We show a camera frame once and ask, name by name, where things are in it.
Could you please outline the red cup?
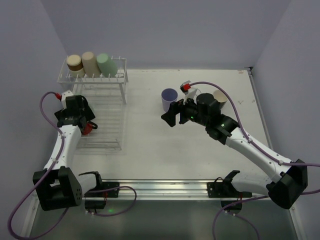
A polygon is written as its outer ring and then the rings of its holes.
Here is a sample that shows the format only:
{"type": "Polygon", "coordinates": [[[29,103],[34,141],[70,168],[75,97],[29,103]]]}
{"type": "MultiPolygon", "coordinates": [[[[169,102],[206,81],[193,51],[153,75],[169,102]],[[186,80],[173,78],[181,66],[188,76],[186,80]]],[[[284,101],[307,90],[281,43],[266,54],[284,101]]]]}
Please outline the red cup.
{"type": "Polygon", "coordinates": [[[89,121],[86,123],[86,126],[82,132],[83,136],[86,136],[92,132],[92,130],[96,130],[98,128],[98,125],[92,121],[89,121]]]}

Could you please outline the lavender cup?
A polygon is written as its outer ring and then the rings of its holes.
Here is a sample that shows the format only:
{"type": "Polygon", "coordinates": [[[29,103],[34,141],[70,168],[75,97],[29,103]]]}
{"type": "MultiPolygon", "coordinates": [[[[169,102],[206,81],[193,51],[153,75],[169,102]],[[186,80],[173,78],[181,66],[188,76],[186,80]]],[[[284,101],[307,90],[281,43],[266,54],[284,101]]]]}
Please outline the lavender cup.
{"type": "Polygon", "coordinates": [[[166,88],[161,92],[162,107],[165,112],[170,108],[170,104],[178,99],[178,92],[173,88],[166,88]]]}

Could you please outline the black mug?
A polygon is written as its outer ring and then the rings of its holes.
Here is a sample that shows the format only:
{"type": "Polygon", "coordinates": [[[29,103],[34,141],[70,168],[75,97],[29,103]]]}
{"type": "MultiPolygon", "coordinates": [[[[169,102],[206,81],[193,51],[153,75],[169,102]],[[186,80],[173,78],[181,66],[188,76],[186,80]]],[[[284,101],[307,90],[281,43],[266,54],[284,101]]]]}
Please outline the black mug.
{"type": "Polygon", "coordinates": [[[226,95],[219,89],[213,92],[213,97],[218,101],[220,110],[228,102],[228,98],[226,97],[226,95]]]}

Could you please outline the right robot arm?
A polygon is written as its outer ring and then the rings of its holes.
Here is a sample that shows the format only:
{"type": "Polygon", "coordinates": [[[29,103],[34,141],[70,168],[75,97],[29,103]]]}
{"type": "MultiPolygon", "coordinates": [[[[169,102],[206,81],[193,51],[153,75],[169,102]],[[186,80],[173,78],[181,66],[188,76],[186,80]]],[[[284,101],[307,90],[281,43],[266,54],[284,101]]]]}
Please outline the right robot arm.
{"type": "Polygon", "coordinates": [[[214,140],[239,152],[264,173],[233,170],[223,183],[237,192],[250,192],[265,195],[283,209],[290,209],[308,186],[308,170],[305,162],[277,154],[255,138],[243,133],[240,124],[221,113],[219,102],[211,93],[202,93],[196,99],[174,101],[161,118],[170,126],[188,121],[205,127],[207,134],[214,140]]]}

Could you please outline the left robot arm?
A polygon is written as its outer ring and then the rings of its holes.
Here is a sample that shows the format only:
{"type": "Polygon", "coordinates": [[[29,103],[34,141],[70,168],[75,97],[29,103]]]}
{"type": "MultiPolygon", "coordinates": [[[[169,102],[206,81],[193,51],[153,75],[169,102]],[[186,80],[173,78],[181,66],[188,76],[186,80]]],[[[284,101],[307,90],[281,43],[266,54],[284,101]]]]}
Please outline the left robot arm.
{"type": "Polygon", "coordinates": [[[92,121],[96,117],[93,110],[83,95],[70,90],[55,96],[62,103],[62,109],[54,114],[57,139],[47,164],[32,178],[44,211],[79,206],[87,192],[102,187],[102,178],[97,171],[76,176],[71,169],[81,137],[98,128],[92,121]]]}

